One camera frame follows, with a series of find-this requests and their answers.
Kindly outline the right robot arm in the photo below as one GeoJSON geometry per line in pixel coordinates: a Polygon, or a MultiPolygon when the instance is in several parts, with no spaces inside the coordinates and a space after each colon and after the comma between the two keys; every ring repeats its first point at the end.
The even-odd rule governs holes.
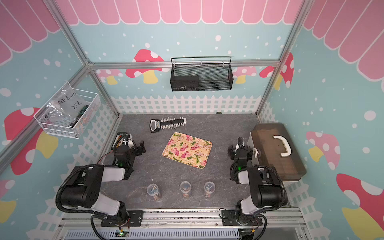
{"type": "Polygon", "coordinates": [[[258,152],[246,147],[241,137],[236,146],[228,147],[228,156],[233,160],[230,179],[236,184],[248,185],[250,196],[238,201],[234,210],[220,209],[222,223],[224,226],[260,226],[262,214],[278,210],[287,203],[283,181],[275,168],[252,163],[258,152]]]}

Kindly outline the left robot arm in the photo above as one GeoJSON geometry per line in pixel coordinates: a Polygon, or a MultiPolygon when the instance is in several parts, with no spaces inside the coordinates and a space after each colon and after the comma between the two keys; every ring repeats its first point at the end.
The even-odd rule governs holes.
{"type": "Polygon", "coordinates": [[[126,181],[134,172],[135,158],[146,152],[144,141],[138,145],[130,134],[122,134],[112,147],[111,165],[92,164],[75,167],[56,194],[56,207],[64,213],[91,214],[103,226],[124,226],[131,220],[122,201],[101,193],[103,183],[126,181]]]}

